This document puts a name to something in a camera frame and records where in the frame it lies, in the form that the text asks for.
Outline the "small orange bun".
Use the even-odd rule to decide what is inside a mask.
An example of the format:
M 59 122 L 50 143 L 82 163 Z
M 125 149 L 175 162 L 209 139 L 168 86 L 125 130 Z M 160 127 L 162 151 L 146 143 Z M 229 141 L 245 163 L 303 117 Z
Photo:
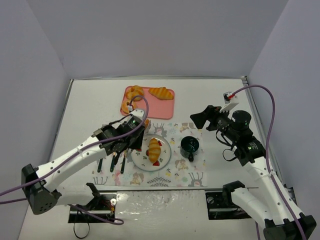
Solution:
M 147 127 L 149 126 L 149 124 L 150 124 L 150 120 L 149 120 L 149 119 L 146 119 L 146 120 L 144 121 L 144 126 L 145 126 L 145 128 L 147 128 Z

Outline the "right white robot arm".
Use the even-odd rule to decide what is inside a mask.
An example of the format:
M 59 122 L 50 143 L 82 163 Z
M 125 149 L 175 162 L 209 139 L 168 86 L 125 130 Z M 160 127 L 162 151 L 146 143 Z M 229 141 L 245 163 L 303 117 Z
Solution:
M 263 228 L 266 240 L 307 240 L 317 223 L 312 215 L 305 215 L 290 197 L 271 164 L 266 150 L 254 136 L 249 124 L 251 115 L 237 110 L 228 117 L 218 106 L 209 105 L 190 118 L 198 129 L 206 122 L 208 131 L 220 132 L 231 141 L 231 150 L 241 166 L 250 174 L 264 201 L 252 195 L 239 180 L 225 184 L 222 193 L 226 202 L 243 209 Z

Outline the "silver metal tongs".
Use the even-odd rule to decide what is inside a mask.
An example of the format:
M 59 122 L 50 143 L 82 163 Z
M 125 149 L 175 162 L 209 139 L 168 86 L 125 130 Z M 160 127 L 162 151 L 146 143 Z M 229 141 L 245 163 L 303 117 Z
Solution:
M 149 132 L 150 128 L 151 128 L 151 126 L 150 126 L 150 125 L 148 125 L 148 126 L 145 128 L 144 133 L 145 133 L 145 134 L 147 134 L 147 133 Z

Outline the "small striped bread loaf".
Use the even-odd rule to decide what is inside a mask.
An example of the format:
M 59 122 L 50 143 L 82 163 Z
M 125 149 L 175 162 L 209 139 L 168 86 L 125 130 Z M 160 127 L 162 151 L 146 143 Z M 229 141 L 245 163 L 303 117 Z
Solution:
M 152 138 L 148 145 L 148 158 L 151 163 L 155 163 L 161 154 L 161 146 L 156 138 Z

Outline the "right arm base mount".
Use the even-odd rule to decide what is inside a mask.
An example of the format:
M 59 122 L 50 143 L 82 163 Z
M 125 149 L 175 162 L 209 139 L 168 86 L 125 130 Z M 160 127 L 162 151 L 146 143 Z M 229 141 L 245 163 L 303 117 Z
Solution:
M 242 220 L 251 217 L 239 206 L 228 204 L 222 191 L 206 191 L 206 206 L 209 220 Z

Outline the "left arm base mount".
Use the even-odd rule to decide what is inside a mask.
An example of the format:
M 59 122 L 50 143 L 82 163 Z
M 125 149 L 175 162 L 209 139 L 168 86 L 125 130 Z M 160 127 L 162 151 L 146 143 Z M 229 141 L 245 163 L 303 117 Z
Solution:
M 87 205 L 76 206 L 82 210 L 88 211 L 90 214 L 98 216 L 104 220 L 110 222 L 115 221 L 115 211 L 117 204 L 117 194 L 115 192 L 101 193 L 100 198 L 94 198 Z M 104 223 L 99 219 L 92 217 L 91 215 L 86 214 L 83 211 L 78 211 L 77 208 L 70 207 L 68 215 L 68 223 L 84 223 L 84 224 L 93 224 L 93 223 Z

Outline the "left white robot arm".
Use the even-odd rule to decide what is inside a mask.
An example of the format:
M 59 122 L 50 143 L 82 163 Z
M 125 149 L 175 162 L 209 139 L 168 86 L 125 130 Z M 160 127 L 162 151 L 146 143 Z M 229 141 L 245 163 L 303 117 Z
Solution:
M 118 126 L 109 123 L 97 129 L 84 142 L 64 155 L 37 167 L 31 164 L 21 170 L 23 192 L 34 215 L 41 215 L 55 206 L 85 206 L 101 195 L 92 182 L 65 181 L 88 166 L 111 154 L 120 156 L 127 149 L 142 146 L 147 112 L 133 110 L 118 120 Z

